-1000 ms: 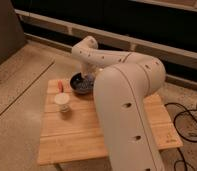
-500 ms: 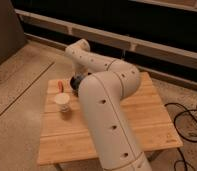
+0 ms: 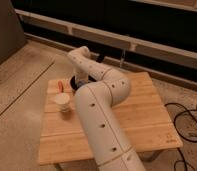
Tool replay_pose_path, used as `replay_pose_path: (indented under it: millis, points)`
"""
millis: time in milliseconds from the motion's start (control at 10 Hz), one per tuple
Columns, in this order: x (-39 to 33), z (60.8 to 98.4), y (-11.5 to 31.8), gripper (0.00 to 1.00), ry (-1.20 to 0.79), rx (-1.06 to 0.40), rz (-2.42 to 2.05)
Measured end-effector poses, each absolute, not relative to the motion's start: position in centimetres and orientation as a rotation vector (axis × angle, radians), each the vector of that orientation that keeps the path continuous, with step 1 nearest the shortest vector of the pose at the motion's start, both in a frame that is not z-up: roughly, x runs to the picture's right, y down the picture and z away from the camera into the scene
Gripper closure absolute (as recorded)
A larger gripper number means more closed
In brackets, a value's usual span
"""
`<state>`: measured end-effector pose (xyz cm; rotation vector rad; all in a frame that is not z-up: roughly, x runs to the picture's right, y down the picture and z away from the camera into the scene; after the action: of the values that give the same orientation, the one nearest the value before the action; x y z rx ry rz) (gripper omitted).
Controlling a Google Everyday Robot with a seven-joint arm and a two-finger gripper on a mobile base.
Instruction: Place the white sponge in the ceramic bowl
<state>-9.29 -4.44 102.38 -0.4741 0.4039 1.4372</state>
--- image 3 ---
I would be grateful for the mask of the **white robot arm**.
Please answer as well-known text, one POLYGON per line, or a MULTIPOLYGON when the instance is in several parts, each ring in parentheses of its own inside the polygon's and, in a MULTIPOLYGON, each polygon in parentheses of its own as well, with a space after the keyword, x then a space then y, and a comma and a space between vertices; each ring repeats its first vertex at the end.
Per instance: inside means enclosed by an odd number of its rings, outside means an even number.
POLYGON ((75 92, 74 101, 99 171, 146 171, 112 110, 129 96, 130 80, 124 73, 90 56, 86 46, 67 54, 79 73, 95 79, 75 92))

